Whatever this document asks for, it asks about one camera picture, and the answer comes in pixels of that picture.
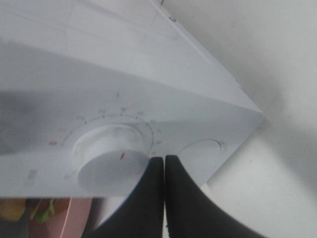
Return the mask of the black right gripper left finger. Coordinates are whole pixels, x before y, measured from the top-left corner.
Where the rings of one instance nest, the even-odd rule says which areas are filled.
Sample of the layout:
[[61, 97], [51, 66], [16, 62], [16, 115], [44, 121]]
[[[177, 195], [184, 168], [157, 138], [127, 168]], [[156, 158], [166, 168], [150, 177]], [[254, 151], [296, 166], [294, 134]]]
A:
[[161, 238], [164, 214], [163, 158], [149, 160], [136, 187], [88, 238]]

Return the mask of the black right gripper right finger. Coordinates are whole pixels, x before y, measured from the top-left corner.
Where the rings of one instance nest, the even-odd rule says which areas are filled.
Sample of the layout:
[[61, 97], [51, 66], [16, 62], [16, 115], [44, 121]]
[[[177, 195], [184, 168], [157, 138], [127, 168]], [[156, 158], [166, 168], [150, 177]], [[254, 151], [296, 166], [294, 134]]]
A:
[[165, 157], [165, 207], [171, 238], [264, 238], [234, 219], [196, 185], [176, 155]]

